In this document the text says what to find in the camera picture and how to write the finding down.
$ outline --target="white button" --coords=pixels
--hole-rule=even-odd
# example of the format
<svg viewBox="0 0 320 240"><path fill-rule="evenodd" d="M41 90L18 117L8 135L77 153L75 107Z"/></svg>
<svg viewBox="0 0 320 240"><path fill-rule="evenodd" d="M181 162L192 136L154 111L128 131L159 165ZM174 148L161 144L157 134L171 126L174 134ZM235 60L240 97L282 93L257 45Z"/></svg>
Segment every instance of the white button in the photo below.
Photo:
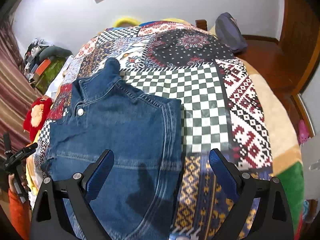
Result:
<svg viewBox="0 0 320 240"><path fill-rule="evenodd" d="M78 109L77 114L79 116L83 115L83 113L84 113L84 110L82 108Z"/></svg>

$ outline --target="blue gripper pad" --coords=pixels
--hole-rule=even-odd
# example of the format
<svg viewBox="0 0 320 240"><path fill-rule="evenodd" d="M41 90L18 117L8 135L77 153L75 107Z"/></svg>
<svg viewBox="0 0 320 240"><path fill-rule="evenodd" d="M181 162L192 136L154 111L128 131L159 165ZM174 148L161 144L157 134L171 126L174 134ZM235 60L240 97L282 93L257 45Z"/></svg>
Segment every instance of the blue gripper pad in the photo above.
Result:
<svg viewBox="0 0 320 240"><path fill-rule="evenodd" d="M97 198L114 162L115 155L113 151L109 150L108 154L101 160L100 164L97 166L96 170L87 182L87 194L85 195L85 199L88 203Z"/></svg>
<svg viewBox="0 0 320 240"><path fill-rule="evenodd" d="M209 164L226 197L236 202L239 198L236 181L214 150L211 150L209 153Z"/></svg>

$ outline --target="wooden floor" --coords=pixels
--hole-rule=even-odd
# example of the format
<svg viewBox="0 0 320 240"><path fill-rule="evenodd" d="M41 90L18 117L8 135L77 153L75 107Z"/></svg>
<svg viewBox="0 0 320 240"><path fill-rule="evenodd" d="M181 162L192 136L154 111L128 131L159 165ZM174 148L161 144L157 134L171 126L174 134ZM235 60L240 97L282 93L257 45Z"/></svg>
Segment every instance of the wooden floor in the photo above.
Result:
<svg viewBox="0 0 320 240"><path fill-rule="evenodd" d="M249 62L264 77L287 110L298 134L301 117L290 95L301 77L301 71L290 67L288 60L276 43L255 40L247 40L247 43L246 52L236 54L236 56Z"/></svg>

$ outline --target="red stuffed toy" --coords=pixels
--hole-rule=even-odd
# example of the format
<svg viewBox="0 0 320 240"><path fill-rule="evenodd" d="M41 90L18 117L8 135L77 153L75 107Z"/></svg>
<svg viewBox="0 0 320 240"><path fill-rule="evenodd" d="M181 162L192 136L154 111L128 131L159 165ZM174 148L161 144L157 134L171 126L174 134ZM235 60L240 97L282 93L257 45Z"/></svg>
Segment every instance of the red stuffed toy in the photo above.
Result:
<svg viewBox="0 0 320 240"><path fill-rule="evenodd" d="M43 127L44 121L50 112L52 99L43 96L34 101L28 111L22 127L29 131L30 141L33 142L38 131Z"/></svg>

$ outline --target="orange box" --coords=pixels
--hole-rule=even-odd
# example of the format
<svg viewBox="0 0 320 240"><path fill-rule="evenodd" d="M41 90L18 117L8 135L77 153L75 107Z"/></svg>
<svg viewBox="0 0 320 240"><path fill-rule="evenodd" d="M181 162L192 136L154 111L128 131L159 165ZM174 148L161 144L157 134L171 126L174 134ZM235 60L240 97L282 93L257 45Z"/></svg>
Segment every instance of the orange box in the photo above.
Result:
<svg viewBox="0 0 320 240"><path fill-rule="evenodd" d="M37 68L36 74L41 75L45 69L50 65L51 61L49 59L45 59Z"/></svg>

